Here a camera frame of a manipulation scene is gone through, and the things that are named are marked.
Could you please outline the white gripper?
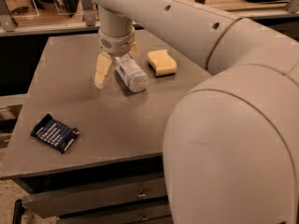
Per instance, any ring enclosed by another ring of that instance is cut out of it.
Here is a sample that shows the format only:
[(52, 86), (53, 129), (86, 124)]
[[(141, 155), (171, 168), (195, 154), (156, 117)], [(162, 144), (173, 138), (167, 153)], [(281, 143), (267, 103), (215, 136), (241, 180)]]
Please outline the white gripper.
[(110, 55), (121, 57), (129, 51), (140, 53), (140, 50), (135, 43), (135, 29), (132, 29), (128, 35), (122, 37), (112, 37), (99, 30), (98, 38), (103, 51), (97, 57), (94, 85), (98, 89), (103, 89), (113, 67)]

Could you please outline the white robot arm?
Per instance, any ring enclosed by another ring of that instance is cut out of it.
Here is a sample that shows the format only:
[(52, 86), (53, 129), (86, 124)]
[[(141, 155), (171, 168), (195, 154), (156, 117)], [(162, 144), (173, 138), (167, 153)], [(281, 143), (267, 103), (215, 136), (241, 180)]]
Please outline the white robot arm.
[(111, 38), (128, 18), (208, 72), (164, 132), (174, 224), (298, 224), (298, 45), (188, 0), (93, 0)]

